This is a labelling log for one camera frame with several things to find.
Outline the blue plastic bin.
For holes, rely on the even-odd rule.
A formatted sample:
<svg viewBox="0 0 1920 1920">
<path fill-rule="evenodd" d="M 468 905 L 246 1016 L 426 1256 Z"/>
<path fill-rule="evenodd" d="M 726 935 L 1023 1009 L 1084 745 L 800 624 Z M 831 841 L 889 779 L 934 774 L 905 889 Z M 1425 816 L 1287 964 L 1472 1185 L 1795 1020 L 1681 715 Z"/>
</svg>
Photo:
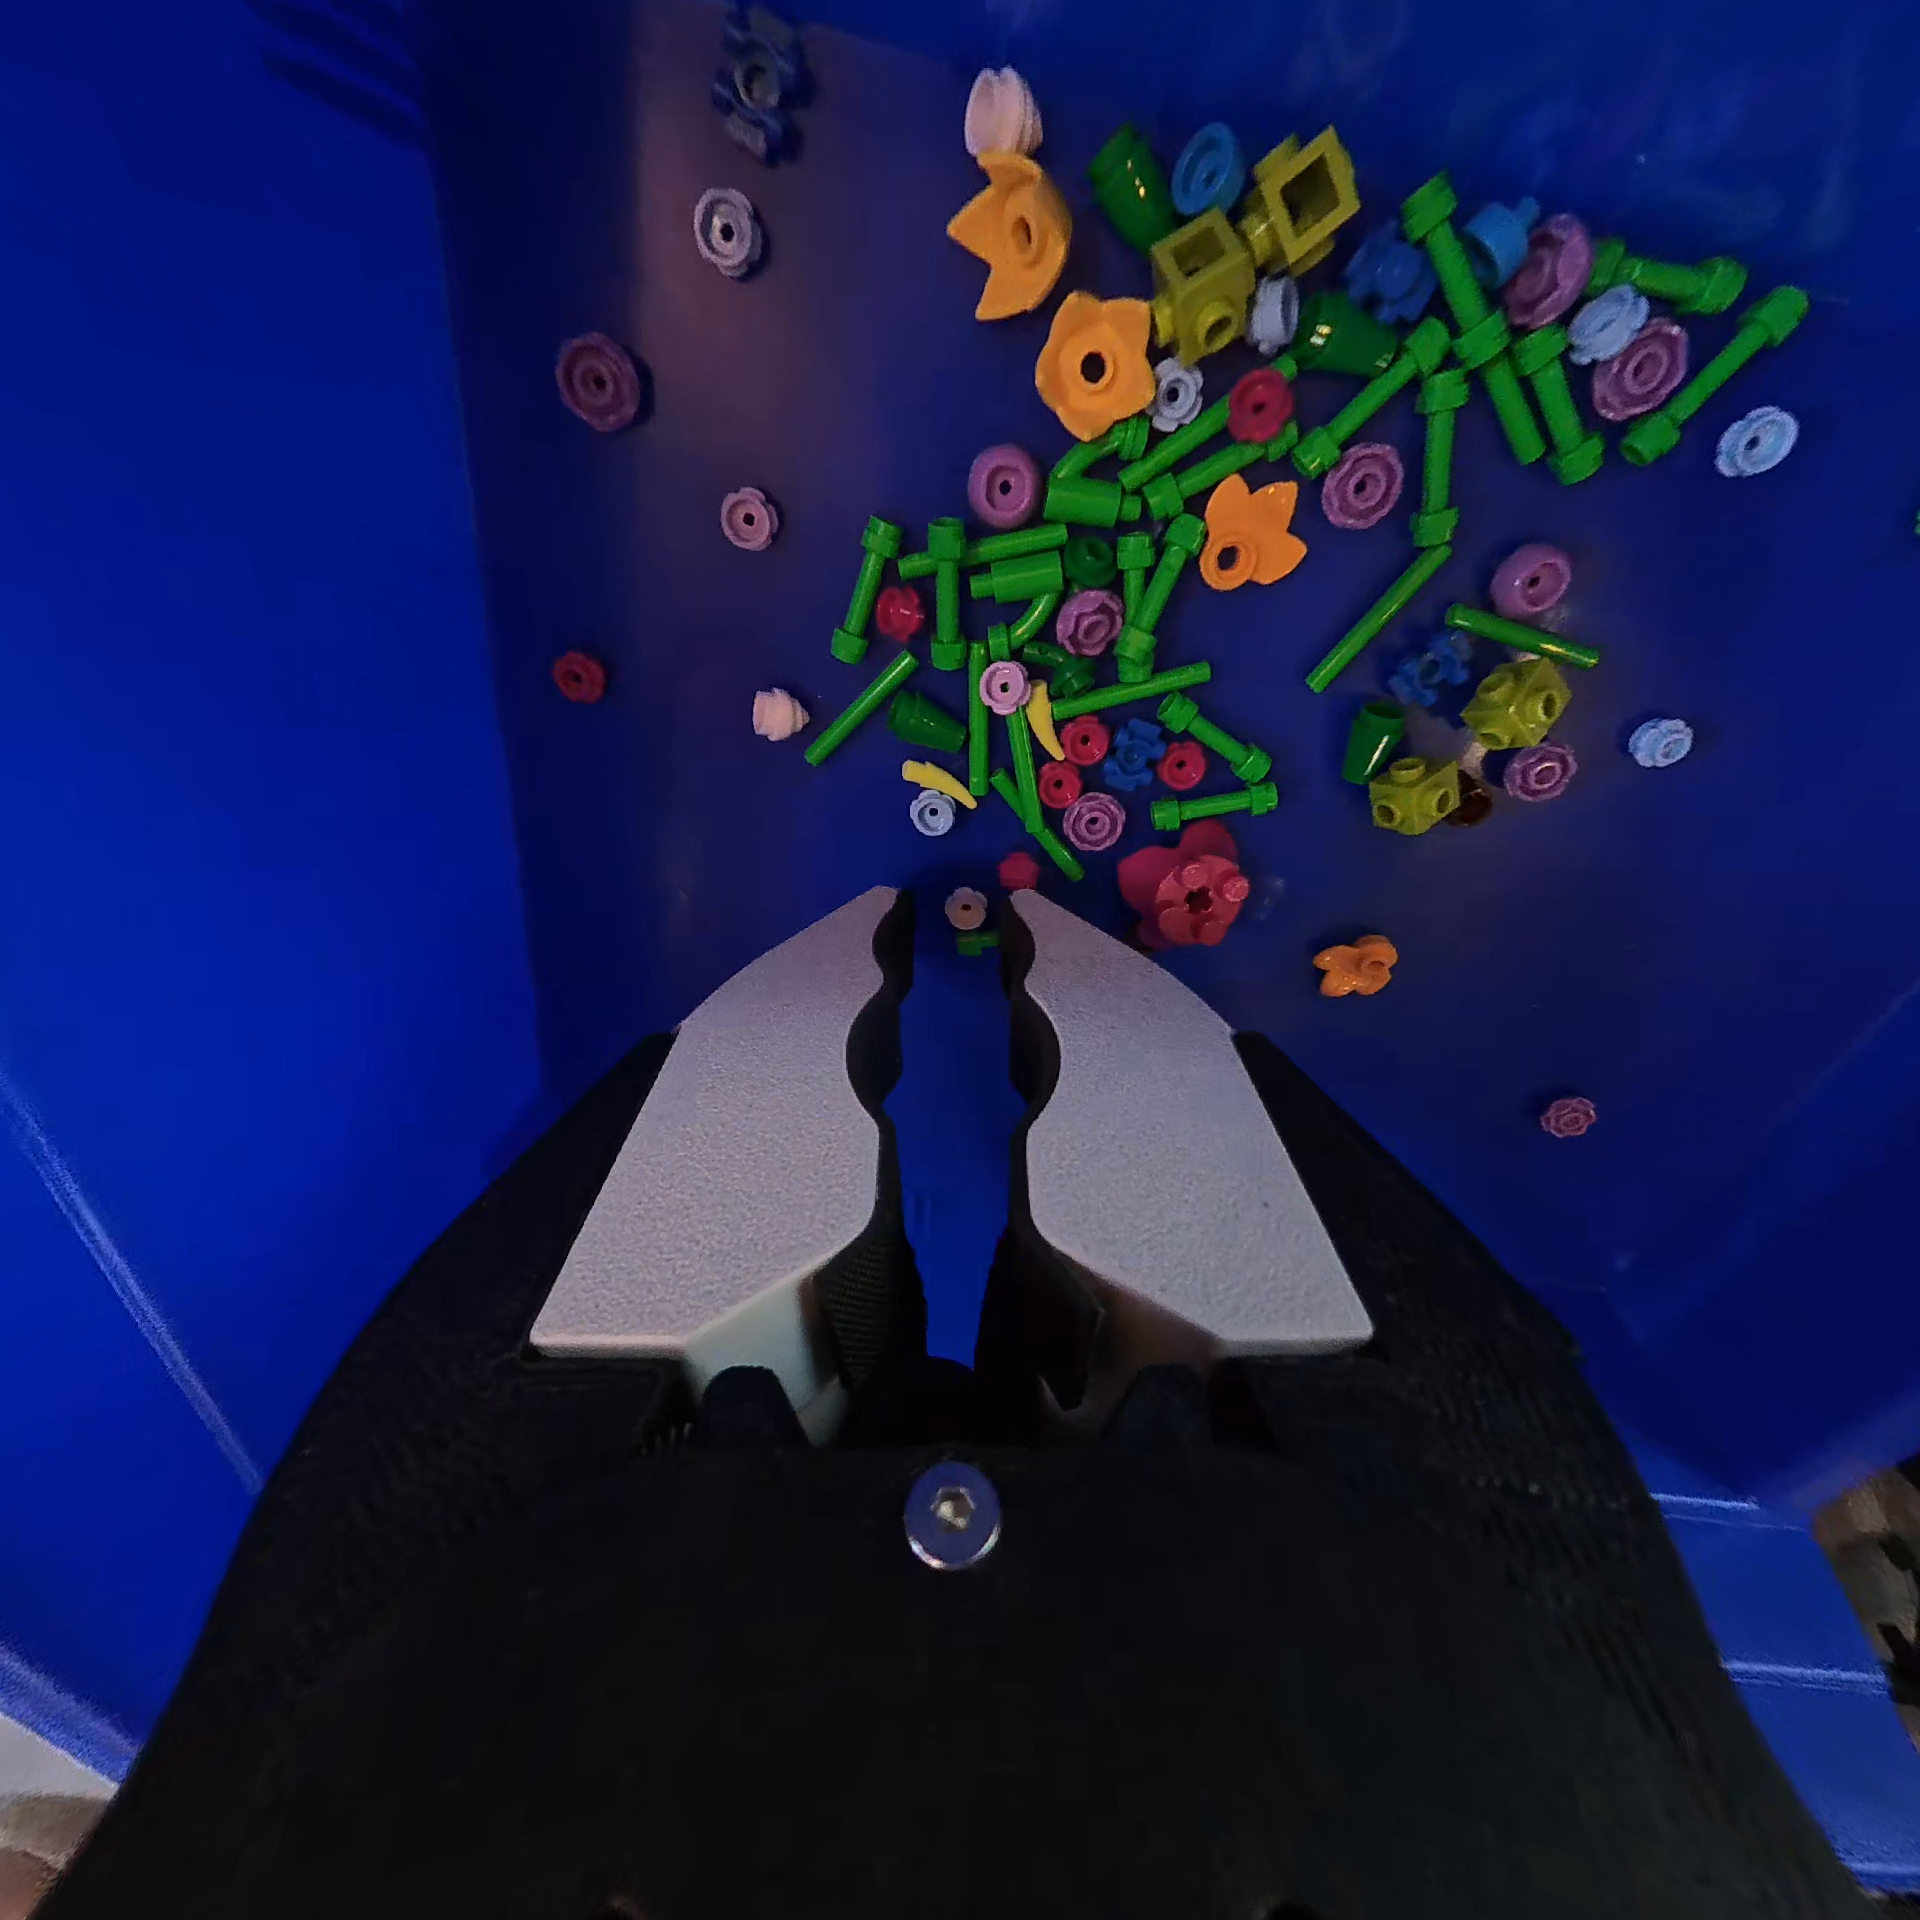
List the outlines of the blue plastic bin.
<svg viewBox="0 0 1920 1920">
<path fill-rule="evenodd" d="M 1564 396 L 1650 469 L 1748 393 L 1713 472 L 1822 481 L 1802 709 L 1832 836 L 1832 1053 L 1705 1179 L 1633 1184 L 1561 1095 L 1494 1153 L 1392 1139 L 1176 958 L 1070 903 L 1115 853 L 1161 933 L 1297 931 L 1280 747 L 1210 665 L 1054 678 L 1018 628 L 971 696 L 892 669 L 905 827 L 971 878 L 817 903 L 544 1111 L 497 652 L 494 406 L 521 373 L 491 245 L 467 287 L 464 13 L 499 4 L 6 4 L 6 1709 L 122 1777 L 50 1915 L 1904 1915 L 1915 1748 L 1808 1518 L 1915 1453 L 1915 4 L 1863 95 L 1824 279 L 1625 254 L 1438 172 L 1337 262 L 1361 163 L 1297 110 L 1084 183 L 1144 294 L 1063 300 L 1035 396 L 1089 440 L 1146 404 L 1068 373 L 1235 343 L 1358 373 L 1314 439 L 1440 528 L 1443 417 L 1354 443 L 1438 292 L 1516 463 L 1586 477 Z M 1571 552 L 1350 709 L 1362 823 L 1586 799 Z M 897 1126 L 919 1355 L 844 1411 L 736 1366 L 552 1360 L 532 1324 L 679 1024 L 889 884 L 915 905 Z M 1144 1368 L 1044 1411 L 998 1360 L 1023 1096 L 1002 933 L 1033 892 L 1220 1015 L 1376 1324 L 1354 1352 Z"/>
</svg>

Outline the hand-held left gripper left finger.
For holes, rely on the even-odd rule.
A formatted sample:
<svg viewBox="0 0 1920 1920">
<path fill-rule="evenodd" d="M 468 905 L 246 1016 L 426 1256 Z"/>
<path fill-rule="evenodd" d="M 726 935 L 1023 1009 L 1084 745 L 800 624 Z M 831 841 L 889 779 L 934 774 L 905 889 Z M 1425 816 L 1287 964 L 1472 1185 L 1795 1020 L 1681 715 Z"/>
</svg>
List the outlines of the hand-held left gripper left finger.
<svg viewBox="0 0 1920 1920">
<path fill-rule="evenodd" d="M 675 1031 L 532 1324 L 552 1360 L 739 1366 L 844 1411 L 919 1355 L 897 1126 L 911 894 L 875 884 Z"/>
</svg>

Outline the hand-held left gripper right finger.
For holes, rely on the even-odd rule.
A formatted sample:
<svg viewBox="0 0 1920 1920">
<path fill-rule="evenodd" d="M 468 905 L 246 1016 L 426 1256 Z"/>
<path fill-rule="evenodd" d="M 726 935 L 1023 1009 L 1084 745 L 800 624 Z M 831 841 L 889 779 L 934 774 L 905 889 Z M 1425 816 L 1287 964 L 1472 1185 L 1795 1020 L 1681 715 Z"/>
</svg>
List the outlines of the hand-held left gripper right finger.
<svg viewBox="0 0 1920 1920">
<path fill-rule="evenodd" d="M 1376 1324 L 1231 1024 L 1065 905 L 1008 910 L 998 1360 L 1044 1411 L 1112 1411 L 1154 1364 L 1362 1350 Z"/>
</svg>

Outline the pile of small toy bricks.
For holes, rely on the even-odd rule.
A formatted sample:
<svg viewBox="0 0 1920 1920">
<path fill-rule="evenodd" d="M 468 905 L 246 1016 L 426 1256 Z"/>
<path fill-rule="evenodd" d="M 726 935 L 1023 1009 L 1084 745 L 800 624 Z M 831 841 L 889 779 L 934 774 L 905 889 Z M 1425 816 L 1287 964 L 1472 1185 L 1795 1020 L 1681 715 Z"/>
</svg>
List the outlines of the pile of small toy bricks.
<svg viewBox="0 0 1920 1920">
<path fill-rule="evenodd" d="M 518 620 L 518 830 L 544 1111 L 583 1093 L 736 960 L 870 880 L 962 880 L 1023 841 L 1008 809 L 946 851 L 905 827 L 900 747 L 874 718 L 825 773 L 751 740 L 752 683 L 792 676 L 812 732 L 903 652 L 961 712 L 987 635 L 1018 628 L 1033 678 L 1142 681 L 1204 663 L 1202 711 L 1280 747 L 1280 820 L 1208 823 L 1255 862 L 1282 853 L 1297 931 L 1188 935 L 1194 912 L 1120 905 L 1115 853 L 1070 905 L 1176 958 L 1228 1021 L 1291 1045 L 1392 1139 L 1490 1157 L 1556 1096 L 1586 1096 L 1593 1157 L 1633 1184 L 1705 1179 L 1767 1144 L 1832 1053 L 1834 923 L 1824 774 L 1802 709 L 1832 558 L 1822 481 L 1713 472 L 1748 393 L 1800 401 L 1818 309 L 1786 374 L 1737 374 L 1662 463 L 1622 461 L 1576 369 L 1574 446 L 1516 463 L 1476 373 L 1447 348 L 1443 294 L 1416 366 L 1354 443 L 1401 469 L 1438 379 L 1440 528 L 1392 485 L 1337 529 L 1318 507 L 1314 432 L 1403 357 L 1332 285 L 1358 373 L 1232 343 L 1198 367 L 1169 345 L 1108 351 L 1078 309 L 1081 374 L 1144 373 L 1144 404 L 1078 439 L 1035 396 L 1063 300 L 1146 292 L 1146 259 L 1084 183 L 1217 118 L 1265 140 L 1297 110 L 1361 163 L 1345 262 L 1400 243 L 1407 188 L 1447 172 L 1482 200 L 1539 200 L 1625 254 L 1730 256 L 1747 281 L 1827 273 L 1857 213 L 1858 131 L 1881 55 L 1914 72 L 1906 4 L 800 4 L 776 49 L 728 48 L 719 4 L 499 4 L 439 55 L 439 143 L 464 97 L 467 287 L 491 245 L 518 297 L 521 424 L 494 428 L 497 652 Z M 1571 804 L 1440 832 L 1438 851 L 1362 823 L 1337 781 L 1350 709 L 1446 601 L 1483 601 L 1511 547 L 1571 552 L 1574 609 L 1601 648 L 1574 700 L 1588 756 Z"/>
</svg>

